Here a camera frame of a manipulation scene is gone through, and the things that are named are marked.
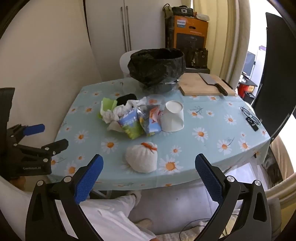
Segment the orange box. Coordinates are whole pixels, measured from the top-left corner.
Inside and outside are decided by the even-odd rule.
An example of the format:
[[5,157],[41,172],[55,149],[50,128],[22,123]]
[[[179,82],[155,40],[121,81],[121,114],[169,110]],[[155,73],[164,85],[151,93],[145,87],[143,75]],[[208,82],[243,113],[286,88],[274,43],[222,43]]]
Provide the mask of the orange box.
[[166,22],[166,47],[205,48],[208,22],[183,16],[173,16]]

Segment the cutting board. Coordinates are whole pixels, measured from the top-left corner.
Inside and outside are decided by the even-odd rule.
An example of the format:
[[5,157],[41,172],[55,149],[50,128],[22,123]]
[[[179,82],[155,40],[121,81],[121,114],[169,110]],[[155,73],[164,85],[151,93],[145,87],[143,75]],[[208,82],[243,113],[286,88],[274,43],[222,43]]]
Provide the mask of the cutting board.
[[[211,77],[220,84],[228,93],[229,96],[234,96],[235,92],[218,76],[211,74]],[[179,78],[179,86],[183,95],[223,95],[219,92],[217,87],[208,85],[197,73],[184,73]]]

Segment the metal screw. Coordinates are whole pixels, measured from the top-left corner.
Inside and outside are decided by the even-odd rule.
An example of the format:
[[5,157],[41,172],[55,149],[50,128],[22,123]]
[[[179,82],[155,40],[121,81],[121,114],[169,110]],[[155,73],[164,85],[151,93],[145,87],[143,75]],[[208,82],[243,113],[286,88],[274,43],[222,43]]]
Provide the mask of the metal screw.
[[259,180],[256,180],[256,181],[255,181],[255,184],[256,184],[257,186],[261,186],[261,182],[260,182]]
[[229,182],[231,182],[231,183],[233,183],[234,182],[234,177],[233,176],[228,176],[227,177],[227,181],[229,181]]
[[37,182],[37,186],[42,186],[43,185],[43,180],[40,180]]
[[72,180],[72,178],[70,176],[67,176],[64,178],[64,182],[68,183]]

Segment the white pants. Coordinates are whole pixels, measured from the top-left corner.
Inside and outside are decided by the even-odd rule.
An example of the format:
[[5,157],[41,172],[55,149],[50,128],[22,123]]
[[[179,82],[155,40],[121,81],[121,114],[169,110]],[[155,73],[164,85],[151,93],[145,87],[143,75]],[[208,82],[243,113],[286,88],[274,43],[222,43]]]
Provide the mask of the white pants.
[[[25,193],[0,177],[0,209],[15,233],[25,241],[26,216],[32,193]],[[116,199],[91,199],[80,203],[84,214],[104,241],[150,241],[156,236],[137,227],[129,219],[135,206],[135,196]],[[61,220],[67,233],[77,237],[69,223],[61,201],[56,201]]]

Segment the blue gripper pad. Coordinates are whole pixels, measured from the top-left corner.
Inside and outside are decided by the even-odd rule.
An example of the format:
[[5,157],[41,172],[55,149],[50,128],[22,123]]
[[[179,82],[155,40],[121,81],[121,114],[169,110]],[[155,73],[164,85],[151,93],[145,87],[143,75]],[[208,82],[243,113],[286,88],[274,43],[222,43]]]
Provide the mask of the blue gripper pad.
[[34,126],[27,126],[23,131],[24,136],[30,136],[37,133],[44,132],[45,126],[44,124],[34,125]]
[[196,156],[195,168],[212,200],[220,205],[223,201],[223,185],[212,170],[212,165],[208,162],[203,154],[198,154]]
[[103,157],[100,155],[96,154],[91,162],[92,163],[88,166],[88,169],[75,187],[74,199],[77,205],[86,200],[103,169],[104,161]]

